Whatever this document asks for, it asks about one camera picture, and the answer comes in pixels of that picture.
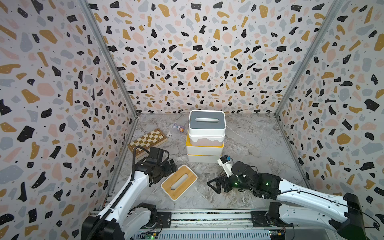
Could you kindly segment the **white pink tissue box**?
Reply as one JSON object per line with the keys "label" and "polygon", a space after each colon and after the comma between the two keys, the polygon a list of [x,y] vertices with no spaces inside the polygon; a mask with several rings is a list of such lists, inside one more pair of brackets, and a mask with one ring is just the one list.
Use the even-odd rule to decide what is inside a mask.
{"label": "white pink tissue box", "polygon": [[191,146],[195,147],[221,147],[224,144],[225,134],[221,136],[193,135],[188,132]]}

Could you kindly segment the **grey lid tissue box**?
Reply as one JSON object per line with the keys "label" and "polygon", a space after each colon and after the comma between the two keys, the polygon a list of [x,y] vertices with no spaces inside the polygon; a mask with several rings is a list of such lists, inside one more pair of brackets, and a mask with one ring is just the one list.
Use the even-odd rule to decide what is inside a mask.
{"label": "grey lid tissue box", "polygon": [[226,133],[223,111],[193,110],[189,115],[189,133],[199,137],[221,137]]}

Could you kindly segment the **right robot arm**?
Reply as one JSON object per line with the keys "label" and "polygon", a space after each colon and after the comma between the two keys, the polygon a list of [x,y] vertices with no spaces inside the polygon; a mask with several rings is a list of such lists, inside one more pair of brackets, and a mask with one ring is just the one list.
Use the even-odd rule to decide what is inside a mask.
{"label": "right robot arm", "polygon": [[304,188],[279,176],[259,173],[254,166],[218,160],[225,173],[207,182],[217,194],[233,189],[250,191],[254,197],[272,200],[265,220],[274,227],[318,226],[335,231],[346,240],[365,240],[364,216],[358,197],[325,194]]}

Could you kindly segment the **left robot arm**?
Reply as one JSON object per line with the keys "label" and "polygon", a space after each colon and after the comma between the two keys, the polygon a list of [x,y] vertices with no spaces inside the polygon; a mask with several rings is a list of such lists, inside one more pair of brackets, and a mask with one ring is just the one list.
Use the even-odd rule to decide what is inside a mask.
{"label": "left robot arm", "polygon": [[155,205],[134,203],[145,188],[175,173],[177,167],[164,156],[167,150],[151,147],[146,152],[148,155],[139,162],[132,160],[131,176],[113,200],[83,222],[82,240],[131,240],[142,228],[149,232],[163,228]]}

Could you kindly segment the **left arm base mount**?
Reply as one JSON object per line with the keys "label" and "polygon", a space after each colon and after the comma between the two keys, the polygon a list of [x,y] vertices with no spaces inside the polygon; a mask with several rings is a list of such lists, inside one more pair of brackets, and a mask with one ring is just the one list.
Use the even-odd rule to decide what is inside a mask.
{"label": "left arm base mount", "polygon": [[150,213],[147,223],[139,225],[139,230],[169,229],[172,222],[171,212]]}

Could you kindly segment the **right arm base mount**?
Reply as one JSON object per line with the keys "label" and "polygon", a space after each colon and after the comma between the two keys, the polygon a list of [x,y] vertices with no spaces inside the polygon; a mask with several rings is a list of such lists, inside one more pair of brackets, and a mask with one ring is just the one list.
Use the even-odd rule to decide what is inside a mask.
{"label": "right arm base mount", "polygon": [[293,227],[293,224],[288,224],[283,222],[279,218],[279,214],[272,213],[270,214],[268,211],[251,211],[251,221],[253,227]]}

